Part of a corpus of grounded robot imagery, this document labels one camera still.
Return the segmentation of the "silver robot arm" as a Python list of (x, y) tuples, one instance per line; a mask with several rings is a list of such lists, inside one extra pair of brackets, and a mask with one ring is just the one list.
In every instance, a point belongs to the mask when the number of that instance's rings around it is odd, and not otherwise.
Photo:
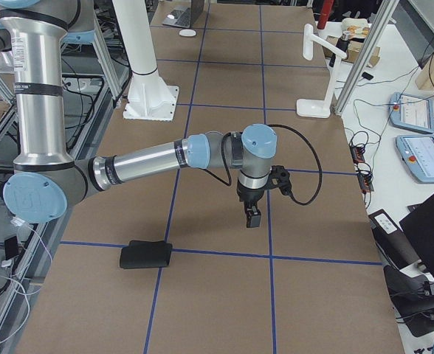
[(21, 151), (4, 185), (7, 208), (30, 223), (46, 223), (97, 192), (169, 170), (214, 167), (239, 171), (237, 193), (247, 226), (260, 223), (257, 204), (272, 188), (277, 136), (254, 124), (242, 132), (200, 133), (121, 156), (73, 159), (66, 150), (61, 42), (94, 39), (91, 1), (0, 1), (0, 22), (13, 52)]

